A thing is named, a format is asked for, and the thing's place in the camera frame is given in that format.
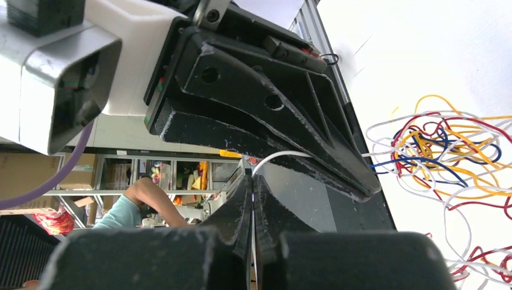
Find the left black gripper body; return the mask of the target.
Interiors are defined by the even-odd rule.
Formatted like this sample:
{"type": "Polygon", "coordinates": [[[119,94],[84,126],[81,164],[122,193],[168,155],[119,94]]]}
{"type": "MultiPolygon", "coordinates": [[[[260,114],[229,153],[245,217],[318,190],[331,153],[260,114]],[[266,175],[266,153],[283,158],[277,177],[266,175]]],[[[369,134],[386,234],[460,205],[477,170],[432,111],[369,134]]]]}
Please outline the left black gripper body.
{"type": "Polygon", "coordinates": [[[197,76],[200,30],[182,17],[171,23],[144,100],[149,132],[198,132],[200,117],[191,113],[195,98],[186,86],[197,76]]]}

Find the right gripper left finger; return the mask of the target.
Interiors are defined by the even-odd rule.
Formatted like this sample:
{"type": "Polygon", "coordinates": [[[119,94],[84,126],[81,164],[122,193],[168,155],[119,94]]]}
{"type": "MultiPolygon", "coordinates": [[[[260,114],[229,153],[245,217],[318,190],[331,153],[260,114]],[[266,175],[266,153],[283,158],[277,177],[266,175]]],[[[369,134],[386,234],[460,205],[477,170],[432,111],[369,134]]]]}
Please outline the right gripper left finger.
{"type": "Polygon", "coordinates": [[[191,227],[84,230],[51,255],[39,289],[249,289],[253,180],[191,227]]]}

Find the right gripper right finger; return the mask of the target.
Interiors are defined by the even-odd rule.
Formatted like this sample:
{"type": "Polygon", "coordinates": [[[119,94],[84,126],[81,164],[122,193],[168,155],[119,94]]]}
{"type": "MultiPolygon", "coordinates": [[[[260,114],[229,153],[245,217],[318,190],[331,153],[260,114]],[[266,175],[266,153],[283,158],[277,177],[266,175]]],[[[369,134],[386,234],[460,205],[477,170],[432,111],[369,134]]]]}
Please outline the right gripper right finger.
{"type": "Polygon", "coordinates": [[[454,289],[442,254],[425,235],[320,233],[253,178],[260,289],[454,289]]]}

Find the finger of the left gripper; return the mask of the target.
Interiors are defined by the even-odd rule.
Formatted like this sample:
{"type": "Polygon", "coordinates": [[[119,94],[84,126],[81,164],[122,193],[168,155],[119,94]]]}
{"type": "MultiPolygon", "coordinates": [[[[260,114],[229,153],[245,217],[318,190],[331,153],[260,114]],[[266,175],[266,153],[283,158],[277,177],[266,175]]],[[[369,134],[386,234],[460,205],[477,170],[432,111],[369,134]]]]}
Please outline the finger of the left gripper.
{"type": "Polygon", "coordinates": [[[344,143],[329,145],[289,108],[278,112],[263,109],[270,123],[211,100],[195,100],[191,113],[200,117],[198,132],[152,134],[165,142],[224,149],[256,158],[282,151],[304,153],[304,157],[279,157],[274,162],[356,201],[366,201],[373,195],[373,174],[361,155],[344,143]]]}
{"type": "Polygon", "coordinates": [[[291,64],[319,63],[273,37],[262,48],[187,28],[176,65],[176,109],[233,129],[232,150],[252,156],[304,153],[289,164],[348,196],[373,196],[379,180],[362,157],[333,82],[291,64]]]}

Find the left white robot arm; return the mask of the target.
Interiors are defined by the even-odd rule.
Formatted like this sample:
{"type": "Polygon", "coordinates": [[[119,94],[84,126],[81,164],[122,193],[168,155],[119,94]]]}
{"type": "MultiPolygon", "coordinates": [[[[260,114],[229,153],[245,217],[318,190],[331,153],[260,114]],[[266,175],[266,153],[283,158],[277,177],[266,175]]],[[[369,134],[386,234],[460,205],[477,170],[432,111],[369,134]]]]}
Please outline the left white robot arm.
{"type": "Polygon", "coordinates": [[[91,82],[113,73],[103,112],[144,118],[169,143],[265,158],[356,201],[381,191],[318,49],[234,1],[86,1],[119,37],[91,82]]]}

